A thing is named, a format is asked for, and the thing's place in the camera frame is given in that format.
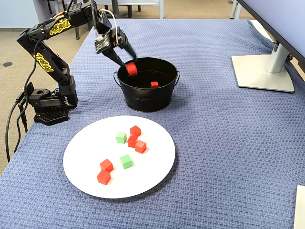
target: wall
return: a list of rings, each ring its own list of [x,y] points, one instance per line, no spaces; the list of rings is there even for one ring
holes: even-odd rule
[[[1,1],[0,28],[31,28],[38,23],[32,0]]]
[[[0,1],[0,28],[32,28],[51,17],[46,0]],[[55,14],[52,1],[50,5]]]

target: white plate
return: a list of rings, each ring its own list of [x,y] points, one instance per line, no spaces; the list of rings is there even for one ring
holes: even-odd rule
[[[147,149],[140,154],[125,144],[116,142],[119,131],[130,136],[137,125],[139,140]],[[120,157],[129,155],[132,167],[123,169]],[[97,181],[100,163],[108,159],[113,164],[107,185]],[[170,134],[159,124],[136,116],[116,116],[99,120],[78,132],[69,142],[63,169],[69,181],[79,190],[101,198],[125,198],[145,192],[160,183],[175,160],[175,145]]]

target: red block in gripper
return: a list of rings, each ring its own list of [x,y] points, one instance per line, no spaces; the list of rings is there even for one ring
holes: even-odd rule
[[[140,154],[144,153],[146,150],[146,143],[143,141],[138,141],[134,146],[135,151],[139,152]]]
[[[134,145],[138,142],[138,137],[130,136],[127,140],[128,147],[134,148]]]
[[[110,160],[106,159],[102,163],[100,163],[101,169],[110,172],[113,170],[113,165]]]
[[[130,134],[132,136],[138,137],[141,135],[141,129],[135,125],[132,128],[130,128]]]
[[[99,183],[103,184],[103,185],[107,185],[108,182],[110,181],[111,176],[110,176],[110,172],[107,172],[105,170],[102,170],[98,175],[97,175],[97,180]]]
[[[134,62],[126,64],[126,70],[130,76],[138,76],[137,66],[135,66]]]
[[[151,88],[159,87],[158,82],[151,82]]]

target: textured blue cloth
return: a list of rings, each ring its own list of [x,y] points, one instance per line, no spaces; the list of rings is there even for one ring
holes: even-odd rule
[[[181,72],[171,104],[156,113],[127,107],[112,77],[118,65],[95,54],[91,31],[71,64],[78,107],[67,122],[33,124],[0,178],[0,228],[292,228],[296,186],[305,185],[305,84],[295,68],[285,65],[295,94],[239,88],[231,56],[272,50],[247,20],[118,25],[139,57]],[[177,157],[151,190],[95,198],[65,176],[64,150],[82,128],[116,115],[161,124]]]

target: black metal bucket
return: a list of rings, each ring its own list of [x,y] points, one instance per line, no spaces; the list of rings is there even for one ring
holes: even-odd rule
[[[120,85],[127,105],[142,112],[154,112],[166,108],[172,99],[173,89],[177,85],[180,72],[171,63],[155,58],[138,58],[135,63],[138,76],[129,76],[126,68],[118,70]],[[151,88],[151,82],[159,87]]]

